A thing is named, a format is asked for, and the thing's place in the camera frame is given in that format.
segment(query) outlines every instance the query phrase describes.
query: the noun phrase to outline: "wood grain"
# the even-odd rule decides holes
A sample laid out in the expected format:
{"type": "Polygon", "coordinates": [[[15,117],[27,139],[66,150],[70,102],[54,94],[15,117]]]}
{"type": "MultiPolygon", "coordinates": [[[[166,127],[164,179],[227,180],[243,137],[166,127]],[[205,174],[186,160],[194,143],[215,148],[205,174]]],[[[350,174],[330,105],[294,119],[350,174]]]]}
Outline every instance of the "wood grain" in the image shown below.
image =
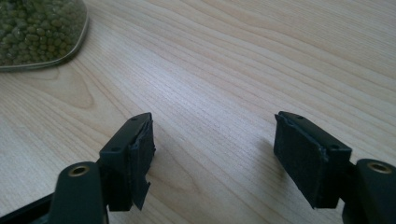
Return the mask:
{"type": "Polygon", "coordinates": [[[95,161],[150,111],[157,152],[143,211],[111,223],[342,223],[313,210],[273,154],[280,110],[396,164],[390,0],[86,0],[65,65],[0,74],[0,216],[95,161]]]}

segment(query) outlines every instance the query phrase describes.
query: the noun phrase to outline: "green pellet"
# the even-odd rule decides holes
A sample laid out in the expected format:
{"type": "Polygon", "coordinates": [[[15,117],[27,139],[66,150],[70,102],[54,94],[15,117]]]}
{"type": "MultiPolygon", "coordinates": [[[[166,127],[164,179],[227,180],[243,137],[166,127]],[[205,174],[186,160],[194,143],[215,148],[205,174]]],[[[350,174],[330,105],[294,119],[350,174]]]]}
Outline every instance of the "green pellet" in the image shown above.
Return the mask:
{"type": "Polygon", "coordinates": [[[61,27],[62,23],[58,20],[53,20],[51,23],[51,25],[55,26],[55,27],[61,27]]]}
{"type": "Polygon", "coordinates": [[[49,52],[55,51],[55,46],[49,45],[48,50],[49,50],[49,52]]]}
{"type": "Polygon", "coordinates": [[[41,28],[43,28],[44,30],[50,29],[50,23],[48,21],[43,21],[41,23],[41,28]]]}
{"type": "Polygon", "coordinates": [[[65,49],[66,46],[67,46],[67,44],[62,42],[61,45],[59,46],[59,49],[65,49]]]}
{"type": "Polygon", "coordinates": [[[34,26],[29,26],[27,28],[27,32],[29,32],[29,34],[35,34],[35,27],[34,26]]]}
{"type": "Polygon", "coordinates": [[[62,44],[62,40],[61,39],[55,39],[53,41],[53,45],[55,45],[55,46],[60,46],[61,44],[62,44]]]}
{"type": "Polygon", "coordinates": [[[37,29],[35,30],[35,32],[36,32],[38,35],[45,35],[45,34],[46,34],[46,31],[45,31],[43,28],[37,28],[37,29]]]}
{"type": "Polygon", "coordinates": [[[47,37],[46,36],[40,36],[40,44],[47,44],[47,37]]]}
{"type": "Polygon", "coordinates": [[[14,30],[12,31],[12,34],[14,34],[14,37],[17,38],[18,40],[23,40],[24,39],[24,34],[21,31],[21,29],[14,28],[14,30]]]}
{"type": "Polygon", "coordinates": [[[31,45],[31,46],[29,46],[29,49],[30,49],[30,50],[37,50],[37,46],[31,45]]]}
{"type": "Polygon", "coordinates": [[[26,39],[30,40],[30,41],[37,41],[40,38],[38,37],[38,35],[27,35],[26,39]]]}
{"type": "Polygon", "coordinates": [[[21,43],[18,45],[18,47],[19,47],[20,49],[27,49],[27,45],[26,45],[25,43],[23,43],[23,42],[21,42],[21,43]]]}
{"type": "Polygon", "coordinates": [[[51,30],[47,30],[46,31],[46,37],[52,37],[52,31],[51,30]]]}
{"type": "Polygon", "coordinates": [[[4,29],[6,32],[12,31],[13,28],[14,28],[14,27],[13,27],[12,25],[10,25],[10,24],[3,24],[3,29],[4,29]]]}

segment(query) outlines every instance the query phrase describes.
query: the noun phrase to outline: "screw hole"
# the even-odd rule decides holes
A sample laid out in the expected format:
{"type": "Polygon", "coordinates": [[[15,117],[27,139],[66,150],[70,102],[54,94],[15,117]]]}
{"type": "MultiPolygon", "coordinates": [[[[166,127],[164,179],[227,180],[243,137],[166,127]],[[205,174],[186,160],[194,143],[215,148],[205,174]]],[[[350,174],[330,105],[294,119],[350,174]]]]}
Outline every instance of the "screw hole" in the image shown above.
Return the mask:
{"type": "Polygon", "coordinates": [[[379,162],[372,161],[369,162],[367,165],[369,166],[370,169],[379,172],[381,174],[389,175],[392,173],[392,170],[387,165],[384,165],[379,162]]]}
{"type": "Polygon", "coordinates": [[[331,148],[334,148],[334,149],[339,149],[339,148],[340,148],[340,147],[337,146],[337,145],[331,145],[330,147],[331,147],[331,148]]]}
{"type": "Polygon", "coordinates": [[[81,176],[81,175],[87,174],[89,170],[90,170],[90,167],[88,167],[88,166],[85,166],[85,165],[77,166],[69,171],[69,175],[73,176],[73,177],[81,176]]]}
{"type": "Polygon", "coordinates": [[[111,151],[118,152],[118,151],[121,151],[121,148],[120,147],[113,147],[113,148],[111,148],[111,151]]]}

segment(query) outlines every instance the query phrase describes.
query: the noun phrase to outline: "light wood surface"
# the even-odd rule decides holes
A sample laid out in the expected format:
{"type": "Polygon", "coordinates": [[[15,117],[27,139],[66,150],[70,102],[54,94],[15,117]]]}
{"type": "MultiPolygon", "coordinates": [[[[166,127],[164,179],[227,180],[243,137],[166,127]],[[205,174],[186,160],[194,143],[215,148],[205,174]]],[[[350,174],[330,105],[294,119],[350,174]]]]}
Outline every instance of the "light wood surface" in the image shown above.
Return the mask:
{"type": "Polygon", "coordinates": [[[110,223],[342,223],[313,210],[273,153],[300,114],[352,161],[396,164],[393,0],[86,0],[77,57],[0,74],[0,216],[53,192],[129,117],[151,112],[144,208],[110,223]]]}

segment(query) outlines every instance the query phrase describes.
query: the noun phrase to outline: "wooden table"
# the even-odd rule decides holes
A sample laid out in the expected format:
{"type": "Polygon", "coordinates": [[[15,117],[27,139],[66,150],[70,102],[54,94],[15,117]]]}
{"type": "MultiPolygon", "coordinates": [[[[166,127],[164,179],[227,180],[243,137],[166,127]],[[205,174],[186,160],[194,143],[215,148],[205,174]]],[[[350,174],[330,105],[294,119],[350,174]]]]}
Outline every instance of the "wooden table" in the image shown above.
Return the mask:
{"type": "Polygon", "coordinates": [[[70,63],[0,74],[0,216],[53,192],[129,117],[151,112],[144,208],[111,223],[342,223],[313,210],[273,153],[300,114],[351,160],[396,164],[393,0],[86,0],[70,63]]]}

